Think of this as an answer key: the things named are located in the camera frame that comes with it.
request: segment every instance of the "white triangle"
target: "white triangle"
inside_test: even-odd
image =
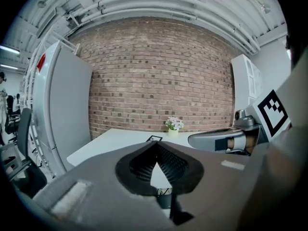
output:
[[[157,189],[172,188],[158,163],[155,164],[153,169],[150,185]]]

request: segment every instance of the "ceiling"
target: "ceiling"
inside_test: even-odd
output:
[[[38,2],[45,7],[39,8]],[[91,5],[92,9],[82,11]],[[24,72],[32,52],[52,25],[68,37],[107,21],[136,16],[174,18],[202,26],[247,56],[287,33],[277,0],[29,0],[2,43],[20,54],[1,50],[0,64]]]

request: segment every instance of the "white table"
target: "white table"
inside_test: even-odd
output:
[[[162,137],[162,141],[191,147],[188,144],[188,137],[196,133],[199,132],[184,132],[179,133],[176,138],[170,138],[165,132],[142,132],[112,128],[68,156],[67,160],[73,166],[77,166],[90,157],[146,142],[151,135]]]

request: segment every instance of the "brick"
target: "brick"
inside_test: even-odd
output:
[[[240,53],[220,36],[143,17],[105,23],[71,40],[93,66],[92,139],[110,128],[167,131],[165,120],[172,115],[183,117],[184,131],[231,125],[231,59]]]

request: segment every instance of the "flower pot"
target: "flower pot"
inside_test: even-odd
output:
[[[179,135],[179,130],[169,129],[168,136],[171,138],[176,138]]]

